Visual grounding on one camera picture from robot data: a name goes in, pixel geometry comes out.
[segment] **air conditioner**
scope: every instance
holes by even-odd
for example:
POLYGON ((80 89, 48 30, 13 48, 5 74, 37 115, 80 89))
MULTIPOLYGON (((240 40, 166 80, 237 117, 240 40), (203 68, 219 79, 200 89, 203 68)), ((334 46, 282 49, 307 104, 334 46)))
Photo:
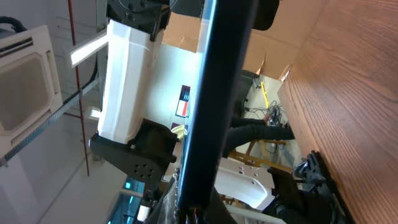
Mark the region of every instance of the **air conditioner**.
POLYGON ((0 39, 0 158, 61 106, 47 26, 0 39))

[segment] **wood grain surface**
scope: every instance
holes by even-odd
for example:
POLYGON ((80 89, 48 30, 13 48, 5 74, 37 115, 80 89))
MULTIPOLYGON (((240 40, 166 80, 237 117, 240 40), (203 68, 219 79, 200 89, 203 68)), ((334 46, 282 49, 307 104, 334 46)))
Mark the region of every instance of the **wood grain surface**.
POLYGON ((279 90, 356 223, 398 223, 398 1, 329 0, 279 90))

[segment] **person's leg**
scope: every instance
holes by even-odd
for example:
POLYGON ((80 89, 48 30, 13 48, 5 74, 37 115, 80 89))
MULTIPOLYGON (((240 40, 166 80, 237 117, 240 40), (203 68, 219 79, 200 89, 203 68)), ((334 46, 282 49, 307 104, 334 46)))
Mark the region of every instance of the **person's leg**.
POLYGON ((223 157, 227 158, 234 148, 257 139, 291 140, 294 139, 294 135, 290 128, 277 128, 258 124, 233 128, 228 130, 223 157))
POLYGON ((258 124, 258 125, 266 125, 266 122, 263 119, 251 119, 251 118, 239 118, 239 117, 232 117, 231 120, 231 127, 237 128, 240 126, 245 126, 249 124, 258 124))

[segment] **yellow strip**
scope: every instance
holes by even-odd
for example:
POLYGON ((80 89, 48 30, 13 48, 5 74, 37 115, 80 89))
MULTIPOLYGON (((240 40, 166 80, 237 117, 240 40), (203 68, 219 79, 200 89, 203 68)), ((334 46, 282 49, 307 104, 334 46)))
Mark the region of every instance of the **yellow strip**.
POLYGON ((266 101, 266 108, 268 109, 268 98, 267 98, 267 92, 266 89, 264 88, 264 81, 261 81, 261 89, 262 89, 262 94, 264 95, 264 99, 266 101))

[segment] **cardboard box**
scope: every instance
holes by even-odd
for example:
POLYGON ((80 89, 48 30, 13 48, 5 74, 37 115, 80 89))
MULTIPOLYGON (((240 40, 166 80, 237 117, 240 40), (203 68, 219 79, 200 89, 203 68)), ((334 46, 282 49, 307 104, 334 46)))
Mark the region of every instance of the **cardboard box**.
MULTIPOLYGON (((278 79, 286 65, 294 62, 314 27, 326 0, 283 0, 269 30, 253 30, 243 69, 278 79)), ((196 52, 199 18, 172 14, 163 42, 196 52)))

